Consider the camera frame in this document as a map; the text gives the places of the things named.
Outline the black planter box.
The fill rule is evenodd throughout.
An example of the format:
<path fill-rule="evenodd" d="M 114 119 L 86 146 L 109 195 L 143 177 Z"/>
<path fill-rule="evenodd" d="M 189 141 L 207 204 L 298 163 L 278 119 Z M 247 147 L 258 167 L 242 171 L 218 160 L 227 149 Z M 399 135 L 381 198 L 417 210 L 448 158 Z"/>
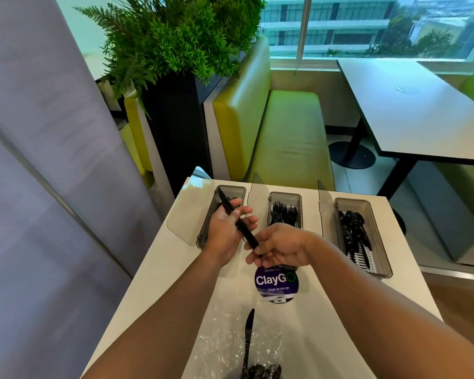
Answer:
<path fill-rule="evenodd" d="M 205 84 L 192 73 L 171 72 L 162 76 L 157 84 L 147 83 L 143 89 L 143 103 L 147 123 L 152 133 L 160 160 L 166 172 L 168 186 L 176 196 L 183 185 L 183 178 L 194 167 L 200 166 L 213 176 L 215 166 L 210 156 L 205 100 L 225 78 L 212 75 Z M 228 168 L 226 180 L 241 181 L 246 176 L 243 134 L 236 113 L 221 103 L 213 108 L 216 132 L 220 135 L 223 161 Z"/>

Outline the pile of black plastic spoons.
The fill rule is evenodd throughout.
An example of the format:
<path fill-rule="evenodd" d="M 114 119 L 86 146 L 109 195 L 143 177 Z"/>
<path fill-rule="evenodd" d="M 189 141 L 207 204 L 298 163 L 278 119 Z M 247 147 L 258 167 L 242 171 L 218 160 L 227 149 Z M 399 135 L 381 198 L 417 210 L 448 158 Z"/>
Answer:
<path fill-rule="evenodd" d="M 346 212 L 339 210 L 338 214 L 341 221 L 345 254 L 349 256 L 355 264 L 358 264 L 358 255 L 361 255 L 365 266 L 367 269 L 370 269 L 371 263 L 367 251 L 372 251 L 372 246 L 367 232 L 364 229 L 365 220 L 363 216 L 359 212 L 351 210 Z"/>

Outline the clear plastic bag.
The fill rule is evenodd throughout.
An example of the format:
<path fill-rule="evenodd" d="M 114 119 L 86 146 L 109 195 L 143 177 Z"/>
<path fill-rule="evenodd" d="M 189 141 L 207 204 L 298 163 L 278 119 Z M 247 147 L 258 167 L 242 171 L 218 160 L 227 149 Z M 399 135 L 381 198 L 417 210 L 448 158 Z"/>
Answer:
<path fill-rule="evenodd" d="M 284 328 L 273 318 L 264 299 L 216 302 L 209 306 L 186 366 L 188 379 L 240 379 L 245 347 L 245 324 L 255 308 L 249 364 L 280 364 Z M 283 368 L 280 379 L 283 379 Z"/>

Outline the wide clear tray lid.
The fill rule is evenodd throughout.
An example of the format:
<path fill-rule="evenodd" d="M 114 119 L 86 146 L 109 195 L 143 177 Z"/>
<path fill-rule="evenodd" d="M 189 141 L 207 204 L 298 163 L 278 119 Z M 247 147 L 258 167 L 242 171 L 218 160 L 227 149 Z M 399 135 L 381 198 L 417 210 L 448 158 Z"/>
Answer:
<path fill-rule="evenodd" d="M 214 191 L 214 180 L 196 166 L 169 214 L 168 229 L 191 247 L 196 246 Z"/>

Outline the black plastic knife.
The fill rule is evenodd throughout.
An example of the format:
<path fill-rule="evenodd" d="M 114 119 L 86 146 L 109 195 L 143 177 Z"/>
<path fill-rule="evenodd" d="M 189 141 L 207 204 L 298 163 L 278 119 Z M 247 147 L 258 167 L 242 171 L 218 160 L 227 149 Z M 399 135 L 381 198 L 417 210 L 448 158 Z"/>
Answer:
<path fill-rule="evenodd" d="M 226 194 L 221 190 L 220 187 L 216 188 L 216 192 L 219 195 L 221 206 L 224 208 L 227 214 L 231 214 L 235 208 L 231 204 L 230 200 L 227 198 Z M 252 232 L 248 229 L 247 225 L 241 220 L 238 219 L 235 223 L 235 226 L 239 232 L 243 235 L 246 242 L 250 245 L 251 249 L 254 251 L 259 246 L 259 242 L 256 240 Z"/>
<path fill-rule="evenodd" d="M 255 315 L 255 308 L 252 308 L 247 316 L 246 324 L 245 324 L 245 347 L 244 347 L 244 356 L 243 356 L 243 364 L 241 368 L 240 379 L 249 379 L 248 364 L 249 364 L 249 352 L 250 352 L 250 346 L 251 346 L 251 339 L 252 339 L 252 333 L 253 333 L 254 315 Z"/>

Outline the round black table base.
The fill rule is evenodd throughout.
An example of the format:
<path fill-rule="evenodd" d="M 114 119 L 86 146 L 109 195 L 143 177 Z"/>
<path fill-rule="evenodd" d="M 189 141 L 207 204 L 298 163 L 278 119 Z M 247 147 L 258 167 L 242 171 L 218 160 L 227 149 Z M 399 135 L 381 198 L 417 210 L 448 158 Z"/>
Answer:
<path fill-rule="evenodd" d="M 348 141 L 336 141 L 329 145 L 332 162 L 344 168 L 362 170 L 372 167 L 376 162 L 374 153 L 365 146 L 353 146 Z"/>

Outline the person's left forearm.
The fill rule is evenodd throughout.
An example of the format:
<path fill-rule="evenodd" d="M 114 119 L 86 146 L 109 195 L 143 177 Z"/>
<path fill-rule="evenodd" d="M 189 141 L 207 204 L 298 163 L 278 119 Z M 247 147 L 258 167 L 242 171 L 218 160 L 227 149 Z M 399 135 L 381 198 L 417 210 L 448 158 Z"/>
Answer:
<path fill-rule="evenodd" d="M 82 379 L 180 379 L 222 267 L 236 248 L 207 246 Z"/>

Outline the white dining table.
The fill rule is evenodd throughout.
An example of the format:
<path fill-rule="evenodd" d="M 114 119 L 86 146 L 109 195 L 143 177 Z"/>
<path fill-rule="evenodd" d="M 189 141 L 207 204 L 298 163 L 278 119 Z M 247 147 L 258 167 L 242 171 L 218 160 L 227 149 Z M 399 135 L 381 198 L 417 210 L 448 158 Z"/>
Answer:
<path fill-rule="evenodd" d="M 413 60 L 340 58 L 340 72 L 364 134 L 381 157 L 397 159 L 378 196 L 390 200 L 418 161 L 474 166 L 474 101 Z"/>

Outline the person's right forearm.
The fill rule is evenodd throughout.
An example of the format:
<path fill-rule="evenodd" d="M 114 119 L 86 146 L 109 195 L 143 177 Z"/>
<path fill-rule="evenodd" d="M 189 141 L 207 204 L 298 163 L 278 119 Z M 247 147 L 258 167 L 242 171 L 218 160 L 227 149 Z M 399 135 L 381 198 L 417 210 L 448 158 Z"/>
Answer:
<path fill-rule="evenodd" d="M 377 378 L 474 379 L 472 343 L 319 235 L 302 235 L 324 291 Z"/>

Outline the grey partition panel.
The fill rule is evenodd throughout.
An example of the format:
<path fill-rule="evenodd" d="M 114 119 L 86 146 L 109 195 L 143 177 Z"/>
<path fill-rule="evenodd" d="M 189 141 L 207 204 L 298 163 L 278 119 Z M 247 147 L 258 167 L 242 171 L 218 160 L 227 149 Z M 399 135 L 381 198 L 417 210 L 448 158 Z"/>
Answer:
<path fill-rule="evenodd" d="M 0 0 L 0 379 L 78 379 L 161 222 L 57 0 Z"/>

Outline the person's right hand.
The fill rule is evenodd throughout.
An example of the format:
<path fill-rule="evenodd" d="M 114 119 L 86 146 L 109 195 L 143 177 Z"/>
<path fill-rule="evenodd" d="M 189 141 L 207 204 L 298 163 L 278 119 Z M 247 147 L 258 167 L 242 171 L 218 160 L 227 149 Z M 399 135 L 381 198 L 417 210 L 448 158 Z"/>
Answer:
<path fill-rule="evenodd" d="M 319 240 L 315 233 L 284 223 L 273 224 L 260 232 L 276 232 L 275 248 L 251 250 L 245 261 L 248 265 L 254 264 L 264 268 L 277 265 L 294 267 L 309 265 L 312 247 Z"/>

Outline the white window frame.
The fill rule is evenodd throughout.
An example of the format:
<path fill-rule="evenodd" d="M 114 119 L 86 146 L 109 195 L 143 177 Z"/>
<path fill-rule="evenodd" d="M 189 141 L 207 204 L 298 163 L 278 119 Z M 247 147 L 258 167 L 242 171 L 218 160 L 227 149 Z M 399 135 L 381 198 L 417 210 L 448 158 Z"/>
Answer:
<path fill-rule="evenodd" d="M 333 68 L 341 58 L 417 61 L 474 73 L 474 0 L 265 0 L 275 68 Z"/>

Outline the yellow-green bench seat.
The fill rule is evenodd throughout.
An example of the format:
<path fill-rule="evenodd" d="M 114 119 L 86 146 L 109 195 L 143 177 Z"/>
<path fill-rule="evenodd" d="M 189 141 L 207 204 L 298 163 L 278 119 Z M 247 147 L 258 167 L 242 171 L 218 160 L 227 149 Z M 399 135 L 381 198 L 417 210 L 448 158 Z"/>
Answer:
<path fill-rule="evenodd" d="M 120 130 L 120 133 L 146 188 L 150 189 L 155 179 L 140 115 L 144 116 L 145 114 L 139 103 L 136 90 L 124 96 L 123 102 L 122 111 L 127 114 L 128 123 Z"/>

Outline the heap of black bagged cutlery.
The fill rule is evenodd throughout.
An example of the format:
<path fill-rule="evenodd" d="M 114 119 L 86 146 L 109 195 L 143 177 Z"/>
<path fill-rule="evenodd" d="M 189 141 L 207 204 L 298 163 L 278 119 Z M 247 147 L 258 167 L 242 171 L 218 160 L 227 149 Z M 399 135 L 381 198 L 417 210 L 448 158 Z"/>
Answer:
<path fill-rule="evenodd" d="M 280 364 L 255 364 L 241 373 L 240 379 L 280 379 L 282 366 Z"/>

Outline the green fern plant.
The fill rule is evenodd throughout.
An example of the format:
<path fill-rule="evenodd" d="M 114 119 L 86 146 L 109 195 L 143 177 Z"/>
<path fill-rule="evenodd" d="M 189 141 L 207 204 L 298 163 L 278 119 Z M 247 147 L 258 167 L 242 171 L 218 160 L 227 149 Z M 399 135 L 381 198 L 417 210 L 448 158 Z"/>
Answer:
<path fill-rule="evenodd" d="M 106 6 L 74 6 L 106 36 L 104 79 L 115 97 L 145 91 L 167 75 L 238 77 L 262 29 L 265 0 L 113 0 Z"/>

